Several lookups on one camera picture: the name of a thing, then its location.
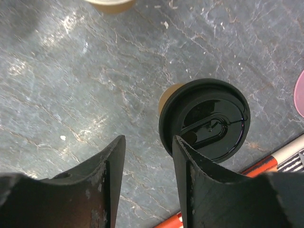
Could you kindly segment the brown paper cup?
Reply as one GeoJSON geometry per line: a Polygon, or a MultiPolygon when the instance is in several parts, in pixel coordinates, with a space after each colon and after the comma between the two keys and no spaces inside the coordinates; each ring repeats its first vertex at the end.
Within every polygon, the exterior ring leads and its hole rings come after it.
{"type": "Polygon", "coordinates": [[[86,2],[101,12],[117,14],[130,9],[136,0],[86,0],[86,2]]]}
{"type": "Polygon", "coordinates": [[[167,102],[167,100],[169,99],[169,97],[183,85],[184,84],[182,84],[182,83],[174,84],[163,92],[163,94],[161,95],[161,97],[159,99],[159,104],[158,104],[158,113],[159,114],[161,114],[162,109],[163,109],[165,103],[167,102]]]}

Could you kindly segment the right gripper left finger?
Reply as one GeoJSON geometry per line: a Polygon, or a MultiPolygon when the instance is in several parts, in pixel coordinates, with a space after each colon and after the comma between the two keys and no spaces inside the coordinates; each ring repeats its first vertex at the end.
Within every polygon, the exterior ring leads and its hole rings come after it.
{"type": "Polygon", "coordinates": [[[113,228],[125,158],[120,135],[102,151],[51,179],[0,175],[3,228],[113,228]]]}

